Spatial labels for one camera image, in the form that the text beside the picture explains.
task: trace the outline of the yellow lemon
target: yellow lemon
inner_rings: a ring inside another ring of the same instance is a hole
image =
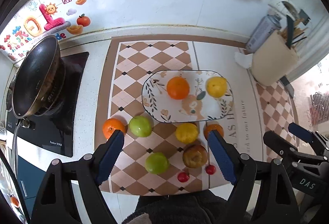
[[[206,90],[208,94],[214,98],[220,98],[227,91],[226,78],[212,77],[206,82]]]
[[[176,129],[175,135],[180,142],[189,144],[198,138],[199,130],[194,124],[183,123]]]

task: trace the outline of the spray can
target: spray can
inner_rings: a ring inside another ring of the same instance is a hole
[[[280,30],[280,20],[281,18],[277,15],[266,15],[263,17],[247,42],[247,51],[255,53],[275,30]]]

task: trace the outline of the red cherry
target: red cherry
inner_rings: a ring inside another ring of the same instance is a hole
[[[186,172],[181,172],[177,175],[177,179],[180,182],[186,182],[190,179],[190,176]]]
[[[208,165],[208,166],[206,167],[206,173],[207,173],[208,175],[215,174],[215,173],[216,173],[216,167],[213,166],[213,165]]]

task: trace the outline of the wok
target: wok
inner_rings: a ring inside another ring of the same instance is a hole
[[[31,128],[27,119],[47,101],[60,63],[60,48],[54,35],[47,36],[28,53],[16,75],[12,93],[13,113],[18,118],[13,137],[13,171],[17,176],[17,133],[19,128]]]

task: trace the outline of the cloud sticker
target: cloud sticker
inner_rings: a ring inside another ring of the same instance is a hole
[[[75,13],[77,13],[77,10],[76,10],[76,9],[69,9],[69,10],[67,11],[66,15],[73,15],[73,14],[75,14]]]

